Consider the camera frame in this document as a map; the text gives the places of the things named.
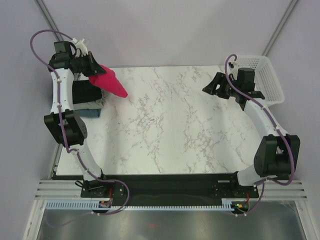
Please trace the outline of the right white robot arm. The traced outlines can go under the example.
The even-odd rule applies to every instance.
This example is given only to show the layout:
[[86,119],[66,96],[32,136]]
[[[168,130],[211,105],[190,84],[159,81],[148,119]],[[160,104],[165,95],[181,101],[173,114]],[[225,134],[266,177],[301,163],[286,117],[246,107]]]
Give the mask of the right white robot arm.
[[242,196],[247,186],[266,180],[287,186],[293,181],[300,150],[297,135],[284,130],[271,114],[265,96],[255,89],[255,71],[239,68],[237,74],[216,73],[203,92],[228,100],[234,98],[249,116],[258,131],[261,142],[253,158],[253,164],[237,173],[237,179],[229,184],[235,197]]

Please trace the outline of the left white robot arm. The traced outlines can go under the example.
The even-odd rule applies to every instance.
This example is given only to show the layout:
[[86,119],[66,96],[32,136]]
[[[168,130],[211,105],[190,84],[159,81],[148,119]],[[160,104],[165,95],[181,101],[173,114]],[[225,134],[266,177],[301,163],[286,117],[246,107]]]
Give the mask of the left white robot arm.
[[99,197],[106,196],[110,185],[103,180],[103,170],[94,160],[87,143],[88,130],[73,105],[73,82],[75,74],[87,77],[99,76],[106,71],[97,63],[91,52],[75,56],[75,45],[69,41],[54,43],[55,54],[48,68],[53,84],[50,113],[44,116],[44,124],[58,144],[78,161],[84,181],[94,181],[92,191]]

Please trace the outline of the red t shirt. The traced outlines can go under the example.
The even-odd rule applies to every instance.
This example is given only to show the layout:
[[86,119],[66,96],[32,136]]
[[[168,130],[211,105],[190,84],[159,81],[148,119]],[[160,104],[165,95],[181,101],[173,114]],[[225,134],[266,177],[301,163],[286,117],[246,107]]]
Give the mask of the red t shirt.
[[115,72],[104,65],[100,65],[100,67],[105,70],[105,73],[89,76],[88,80],[90,83],[108,93],[114,94],[115,96],[126,98],[128,93],[117,79]]

